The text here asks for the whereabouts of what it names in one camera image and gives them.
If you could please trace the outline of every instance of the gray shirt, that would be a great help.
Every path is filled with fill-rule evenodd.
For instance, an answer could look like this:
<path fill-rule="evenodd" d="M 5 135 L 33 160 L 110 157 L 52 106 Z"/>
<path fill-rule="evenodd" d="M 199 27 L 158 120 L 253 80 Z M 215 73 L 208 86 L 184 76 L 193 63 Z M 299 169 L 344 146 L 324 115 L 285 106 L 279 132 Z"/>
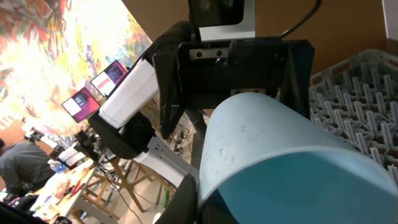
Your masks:
<path fill-rule="evenodd" d="M 6 183 L 7 193 L 19 195 L 24 183 L 43 187 L 54 175 L 47 164 L 51 159 L 33 143 L 21 142 L 7 148 L 0 156 L 0 176 Z"/>

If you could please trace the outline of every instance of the monitor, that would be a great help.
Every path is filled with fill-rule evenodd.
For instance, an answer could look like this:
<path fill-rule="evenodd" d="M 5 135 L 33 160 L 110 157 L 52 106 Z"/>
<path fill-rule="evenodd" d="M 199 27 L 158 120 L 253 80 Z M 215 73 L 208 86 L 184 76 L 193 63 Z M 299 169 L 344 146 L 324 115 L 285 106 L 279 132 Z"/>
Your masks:
<path fill-rule="evenodd" d="M 62 103 L 65 110 L 79 123 L 100 108 L 94 96 L 84 87 Z"/>
<path fill-rule="evenodd" d="M 126 74 L 126 69 L 124 69 L 117 60 L 115 60 L 110 66 L 106 67 L 99 75 L 92 79 L 91 84 L 101 93 L 101 95 L 109 96 L 114 87 Z"/>

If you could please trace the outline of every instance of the white wall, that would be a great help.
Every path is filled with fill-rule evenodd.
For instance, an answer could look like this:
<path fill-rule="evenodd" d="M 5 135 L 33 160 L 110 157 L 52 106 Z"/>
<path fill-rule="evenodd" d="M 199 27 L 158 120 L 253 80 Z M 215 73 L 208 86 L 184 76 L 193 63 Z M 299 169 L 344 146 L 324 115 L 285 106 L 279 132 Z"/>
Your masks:
<path fill-rule="evenodd" d="M 383 0 L 387 37 L 398 40 L 398 0 Z"/>

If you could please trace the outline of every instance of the dish rack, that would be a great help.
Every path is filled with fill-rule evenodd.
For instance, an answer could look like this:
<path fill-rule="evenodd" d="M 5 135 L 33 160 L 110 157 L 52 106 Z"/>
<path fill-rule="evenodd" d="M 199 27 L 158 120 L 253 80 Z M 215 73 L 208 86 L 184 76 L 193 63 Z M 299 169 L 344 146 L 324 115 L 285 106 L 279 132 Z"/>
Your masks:
<path fill-rule="evenodd" d="M 398 185 L 398 57 L 368 49 L 313 75 L 310 86 L 311 120 Z"/>

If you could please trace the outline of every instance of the colorful painting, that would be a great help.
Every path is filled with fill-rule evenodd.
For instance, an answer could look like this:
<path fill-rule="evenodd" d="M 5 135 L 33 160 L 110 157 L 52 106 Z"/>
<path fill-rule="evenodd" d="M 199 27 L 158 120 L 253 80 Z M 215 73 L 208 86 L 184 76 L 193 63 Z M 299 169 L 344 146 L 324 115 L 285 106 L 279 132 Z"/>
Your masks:
<path fill-rule="evenodd" d="M 62 103 L 83 87 L 103 103 L 90 80 L 150 44 L 121 0 L 0 0 L 0 107 L 67 147 L 86 122 Z"/>

